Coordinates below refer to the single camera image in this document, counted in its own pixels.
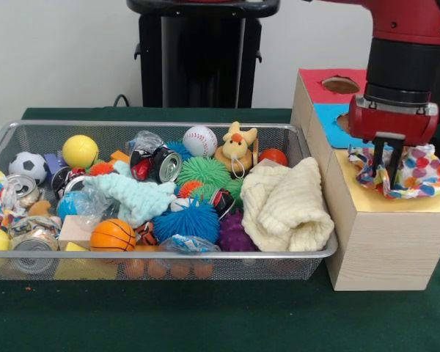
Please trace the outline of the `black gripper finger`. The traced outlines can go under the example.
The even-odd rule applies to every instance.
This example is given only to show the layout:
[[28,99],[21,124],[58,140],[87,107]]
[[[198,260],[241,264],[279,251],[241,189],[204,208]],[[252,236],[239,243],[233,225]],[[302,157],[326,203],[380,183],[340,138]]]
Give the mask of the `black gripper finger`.
[[395,181],[397,176],[397,171],[400,163],[400,158],[403,154],[403,142],[402,141],[391,141],[389,146],[392,147],[392,154],[389,159],[389,164],[387,167],[389,175],[389,187],[393,189],[395,187]]
[[383,151],[385,146],[385,140],[383,137],[377,136],[373,140],[374,151],[373,151],[373,163],[372,163],[372,177],[377,176],[377,171],[379,166],[382,164]]

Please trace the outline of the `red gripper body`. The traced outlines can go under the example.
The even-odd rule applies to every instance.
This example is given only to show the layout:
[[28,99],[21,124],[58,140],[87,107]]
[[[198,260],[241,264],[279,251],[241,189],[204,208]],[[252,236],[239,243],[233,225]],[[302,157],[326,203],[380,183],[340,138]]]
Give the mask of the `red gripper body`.
[[362,95],[351,98],[348,112],[350,135],[365,141],[376,137],[402,139],[408,146],[429,142],[439,121],[439,107],[427,103],[420,107],[392,106],[367,100]]

